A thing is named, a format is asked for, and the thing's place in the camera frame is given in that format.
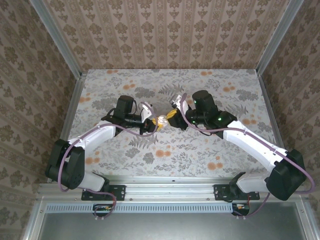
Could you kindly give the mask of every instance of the black mounting bracket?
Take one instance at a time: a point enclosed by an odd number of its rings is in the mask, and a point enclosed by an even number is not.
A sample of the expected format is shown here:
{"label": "black mounting bracket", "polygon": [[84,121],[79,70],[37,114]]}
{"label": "black mounting bracket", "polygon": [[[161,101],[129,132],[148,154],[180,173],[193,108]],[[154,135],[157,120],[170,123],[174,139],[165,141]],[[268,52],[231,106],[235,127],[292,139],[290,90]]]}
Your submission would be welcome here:
{"label": "black mounting bracket", "polygon": [[240,172],[236,175],[229,184],[215,184],[213,185],[214,199],[217,201],[225,201],[231,203],[234,200],[260,200],[260,195],[258,192],[245,193],[240,190],[237,186],[238,179],[245,174],[245,172]]}
{"label": "black mounting bracket", "polygon": [[[113,194],[117,201],[124,201],[126,196],[126,185],[109,185],[108,193]],[[89,191],[82,191],[82,201],[112,201],[112,197],[105,194],[95,194]]]}

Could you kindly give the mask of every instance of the aluminum frame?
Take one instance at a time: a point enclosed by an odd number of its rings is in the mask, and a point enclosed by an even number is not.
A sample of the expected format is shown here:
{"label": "aluminum frame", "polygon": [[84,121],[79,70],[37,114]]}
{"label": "aluminum frame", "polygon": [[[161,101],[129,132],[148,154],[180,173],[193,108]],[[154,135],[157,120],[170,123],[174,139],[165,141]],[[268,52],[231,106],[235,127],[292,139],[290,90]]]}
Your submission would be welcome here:
{"label": "aluminum frame", "polygon": [[66,64],[69,66],[76,80],[81,77],[81,67],[79,66],[76,58],[72,54],[67,42],[64,39],[63,34],[59,31],[54,19],[50,15],[49,10],[46,8],[45,3],[42,0],[30,0],[35,11],[39,15],[46,30],[49,32],[52,40],[62,54]]}
{"label": "aluminum frame", "polygon": [[[122,203],[126,204],[154,204],[154,203],[224,203],[216,201],[213,192],[214,184],[226,184],[230,178],[220,177],[143,177],[143,176],[106,176],[111,184],[125,184],[126,197]],[[52,203],[95,203],[109,204],[110,201],[81,201],[81,189],[60,192],[58,184],[43,183],[40,185],[36,202],[33,207],[24,240],[37,240],[46,214],[46,206]],[[252,202],[262,202],[266,193],[260,194],[261,199]],[[319,229],[311,210],[308,199],[296,194],[287,202],[296,204],[299,218],[307,240],[319,240]],[[271,196],[268,202],[282,203]]]}
{"label": "aluminum frame", "polygon": [[292,0],[286,7],[284,14],[282,15],[268,45],[266,46],[258,65],[256,66],[256,71],[258,75],[262,75],[268,66],[271,58],[275,54],[280,42],[284,38],[288,28],[290,27],[292,21],[297,15],[304,0]]}

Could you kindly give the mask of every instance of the metal base plate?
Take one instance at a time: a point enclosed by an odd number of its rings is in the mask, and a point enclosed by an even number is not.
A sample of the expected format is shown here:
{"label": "metal base plate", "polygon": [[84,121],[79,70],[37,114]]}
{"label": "metal base plate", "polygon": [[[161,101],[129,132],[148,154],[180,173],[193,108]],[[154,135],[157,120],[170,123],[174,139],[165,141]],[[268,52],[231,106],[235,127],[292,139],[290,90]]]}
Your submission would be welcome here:
{"label": "metal base plate", "polygon": [[[124,201],[126,196],[126,185],[110,185],[109,193],[115,195],[117,201]],[[89,191],[83,191],[82,201],[112,201],[112,197],[103,194],[94,194]]]}
{"label": "metal base plate", "polygon": [[248,200],[248,197],[250,200],[260,200],[260,195],[257,192],[249,192],[244,193],[241,192],[236,197],[232,197],[232,194],[230,193],[230,185],[229,184],[215,184],[213,185],[214,189],[214,199],[216,201],[226,201],[226,202],[232,202],[233,200]]}

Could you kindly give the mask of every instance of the black joint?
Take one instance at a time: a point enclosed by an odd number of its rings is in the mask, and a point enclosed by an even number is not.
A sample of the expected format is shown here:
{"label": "black joint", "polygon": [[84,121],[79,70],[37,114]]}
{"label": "black joint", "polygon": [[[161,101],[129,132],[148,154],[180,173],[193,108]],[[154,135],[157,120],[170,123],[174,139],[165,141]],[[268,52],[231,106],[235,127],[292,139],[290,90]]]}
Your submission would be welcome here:
{"label": "black joint", "polygon": [[172,117],[168,118],[168,122],[170,126],[181,130],[186,130],[188,127],[179,109],[176,110],[176,113]]}
{"label": "black joint", "polygon": [[248,196],[251,200],[259,200],[259,193],[249,192],[245,193],[237,185],[239,178],[244,175],[245,172],[237,174],[229,184],[216,184],[213,186],[214,198],[217,201],[223,200],[227,203],[231,203],[233,200],[248,200]]}
{"label": "black joint", "polygon": [[110,180],[108,178],[104,177],[104,176],[99,175],[99,174],[96,174],[96,175],[98,175],[99,177],[104,179],[104,184],[103,184],[100,192],[109,193],[109,191],[110,191]]}
{"label": "black joint", "polygon": [[[304,159],[299,151],[293,149],[291,152],[288,152],[286,157],[299,165],[302,169],[306,169]],[[306,175],[295,166],[285,159],[282,159],[273,168],[270,177],[266,182],[266,187],[276,198],[286,201],[306,178]]]}
{"label": "black joint", "polygon": [[123,119],[126,114],[131,113],[134,104],[134,98],[131,96],[121,95],[118,98],[113,116]]}
{"label": "black joint", "polygon": [[[69,143],[57,140],[52,148],[49,163],[45,169],[45,176],[58,181],[59,169]],[[69,161],[64,162],[61,173],[61,184],[69,189],[77,188],[85,176],[85,150],[82,147],[73,147],[68,154]]]}
{"label": "black joint", "polygon": [[219,114],[214,98],[207,90],[200,90],[192,95],[195,109],[201,113],[211,112],[213,115]]}

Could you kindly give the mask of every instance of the vented metal strip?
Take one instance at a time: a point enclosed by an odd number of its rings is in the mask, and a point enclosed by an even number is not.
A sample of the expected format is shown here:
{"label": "vented metal strip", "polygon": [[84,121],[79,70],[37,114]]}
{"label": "vented metal strip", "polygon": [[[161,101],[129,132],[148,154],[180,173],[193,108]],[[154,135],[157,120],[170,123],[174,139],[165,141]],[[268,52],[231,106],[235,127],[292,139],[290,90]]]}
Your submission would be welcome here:
{"label": "vented metal strip", "polygon": [[[94,203],[48,203],[46,214],[93,213]],[[118,203],[114,213],[232,213],[232,203]]]}

